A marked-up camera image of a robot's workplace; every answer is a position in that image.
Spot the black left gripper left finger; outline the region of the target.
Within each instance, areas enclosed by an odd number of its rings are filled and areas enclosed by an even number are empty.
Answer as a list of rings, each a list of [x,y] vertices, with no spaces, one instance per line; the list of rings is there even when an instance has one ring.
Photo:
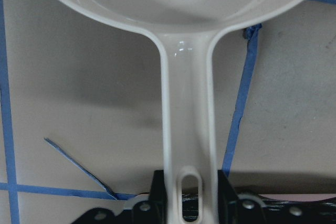
[[[156,170],[153,174],[150,193],[147,200],[136,203],[131,210],[132,223],[166,223],[167,193],[164,171]]]

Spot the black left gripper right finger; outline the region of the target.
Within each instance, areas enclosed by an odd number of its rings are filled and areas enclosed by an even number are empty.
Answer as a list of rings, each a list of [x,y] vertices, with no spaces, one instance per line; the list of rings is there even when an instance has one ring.
[[[236,193],[222,170],[217,176],[219,223],[265,223],[265,204],[259,197]]]

